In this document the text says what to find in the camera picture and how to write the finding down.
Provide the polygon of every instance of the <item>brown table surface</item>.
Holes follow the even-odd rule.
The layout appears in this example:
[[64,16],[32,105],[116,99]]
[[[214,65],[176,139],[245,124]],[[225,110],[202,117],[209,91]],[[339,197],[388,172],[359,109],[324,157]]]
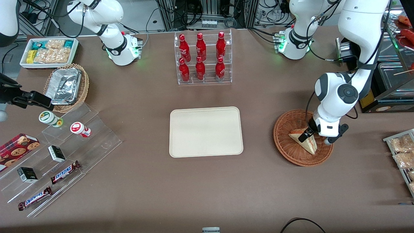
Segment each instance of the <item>brown table surface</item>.
[[[294,217],[331,233],[413,232],[414,206],[398,205],[411,201],[410,193],[382,142],[413,128],[413,113],[343,117],[350,129],[331,157],[317,167],[296,166],[276,149],[275,121],[305,108],[322,73],[346,68],[311,53],[292,61],[248,30],[232,32],[233,83],[201,87],[177,84],[174,33],[151,34],[142,59],[125,67],[108,59],[98,37],[79,37],[77,63],[90,78],[86,102],[124,142],[35,218],[0,196],[0,232],[280,232]],[[337,27],[320,27],[314,51],[333,57],[336,37]],[[50,72],[22,68],[18,81],[41,92]],[[310,110],[317,105],[314,98]],[[225,106],[240,109],[242,154],[169,155],[171,111]],[[21,132],[38,135],[41,111],[8,106],[0,144]],[[319,232],[294,224],[290,232]]]

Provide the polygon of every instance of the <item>wicker basket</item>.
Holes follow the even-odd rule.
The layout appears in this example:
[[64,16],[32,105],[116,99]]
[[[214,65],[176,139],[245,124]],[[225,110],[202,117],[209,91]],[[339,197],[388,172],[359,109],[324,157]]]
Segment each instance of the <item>wicker basket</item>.
[[[308,111],[308,119],[312,115],[313,113]],[[273,129],[273,139],[277,149],[287,160],[299,166],[310,167],[325,162],[333,150],[333,145],[328,146],[323,142],[325,137],[314,134],[318,149],[315,155],[312,155],[289,136],[292,130],[303,128],[307,128],[305,110],[295,109],[282,114]]]
[[[62,66],[62,67],[59,67],[58,69],[69,69],[69,68],[76,68],[82,71],[81,83],[80,83],[77,100],[73,105],[55,105],[55,108],[53,109],[53,111],[67,113],[71,109],[82,104],[85,101],[86,96],[88,95],[88,88],[89,88],[88,74],[85,72],[85,70],[80,65],[77,65],[77,64],[70,64],[67,66]],[[46,81],[46,85],[43,88],[43,94],[46,94],[46,90],[48,89],[51,78],[52,78],[52,74],[49,75],[49,78]]]

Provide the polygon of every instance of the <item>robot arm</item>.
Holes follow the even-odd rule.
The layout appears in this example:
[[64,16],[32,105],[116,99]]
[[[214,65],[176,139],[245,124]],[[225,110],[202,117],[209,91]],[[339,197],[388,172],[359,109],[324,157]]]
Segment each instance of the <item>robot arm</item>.
[[320,105],[309,122],[307,130],[299,140],[304,141],[313,132],[327,137],[325,143],[333,143],[341,131],[339,120],[356,104],[371,70],[377,53],[377,44],[381,40],[381,18],[388,0],[347,0],[341,12],[338,28],[341,34],[359,45],[359,69],[353,74],[325,73],[315,84],[315,94]]
[[308,49],[307,42],[318,28],[317,16],[321,16],[327,9],[329,10],[324,15],[339,14],[345,0],[335,6],[337,3],[337,0],[291,0],[289,9],[295,15],[296,22],[294,28],[287,28],[279,33],[284,38],[279,39],[281,46],[278,52],[293,60],[304,57]]
[[17,0],[0,1],[0,47],[11,45],[19,35],[19,9]]
[[83,3],[69,14],[71,20],[83,25],[101,38],[109,58],[119,66],[125,66],[140,57],[137,38],[124,35],[115,23],[121,22],[124,11],[116,0],[75,0],[67,5],[70,11],[77,3]]

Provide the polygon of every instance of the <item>coca-cola bottle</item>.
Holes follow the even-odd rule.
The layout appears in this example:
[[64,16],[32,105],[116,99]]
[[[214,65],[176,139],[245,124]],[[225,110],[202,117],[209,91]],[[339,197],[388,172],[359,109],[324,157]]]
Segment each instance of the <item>coca-cola bottle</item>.
[[178,69],[180,70],[181,79],[183,82],[187,83],[190,81],[190,70],[188,69],[188,65],[185,63],[184,58],[180,58],[178,61],[180,62]]
[[187,41],[185,41],[185,36],[183,34],[180,34],[180,53],[181,56],[185,59],[186,62],[191,61],[191,55],[190,55],[190,47],[188,46]]
[[226,42],[224,40],[224,32],[219,32],[219,39],[216,44],[216,57],[224,57],[226,54]]
[[207,49],[206,49],[206,42],[203,39],[203,33],[197,33],[197,44],[195,45],[197,48],[197,56],[200,56],[203,61],[207,59]]
[[223,81],[224,79],[224,69],[226,66],[223,64],[223,57],[217,58],[217,64],[216,64],[216,80],[218,82]]
[[197,79],[203,81],[206,75],[206,67],[203,63],[203,59],[201,58],[201,56],[197,57],[197,64],[195,65],[195,70],[197,71]]

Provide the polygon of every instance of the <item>cookie box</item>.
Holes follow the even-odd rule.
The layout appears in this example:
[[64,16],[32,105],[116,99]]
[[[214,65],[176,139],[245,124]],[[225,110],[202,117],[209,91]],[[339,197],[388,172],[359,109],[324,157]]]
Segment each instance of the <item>cookie box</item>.
[[19,134],[0,146],[0,172],[11,166],[40,145],[39,141],[26,134]]

